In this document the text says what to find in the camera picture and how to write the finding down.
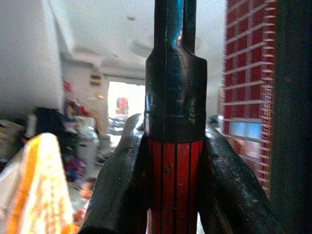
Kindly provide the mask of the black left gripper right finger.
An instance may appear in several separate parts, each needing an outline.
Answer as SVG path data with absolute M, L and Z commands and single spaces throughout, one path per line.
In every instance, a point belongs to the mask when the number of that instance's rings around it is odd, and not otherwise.
M 210 126 L 199 159 L 198 211 L 206 234 L 283 232 L 253 170 Z

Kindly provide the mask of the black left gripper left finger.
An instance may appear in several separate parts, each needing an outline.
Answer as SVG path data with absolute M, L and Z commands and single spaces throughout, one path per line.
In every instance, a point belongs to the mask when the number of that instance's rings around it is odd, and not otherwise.
M 143 114 L 126 120 L 119 144 L 98 174 L 79 233 L 146 233 L 152 162 L 143 121 Z

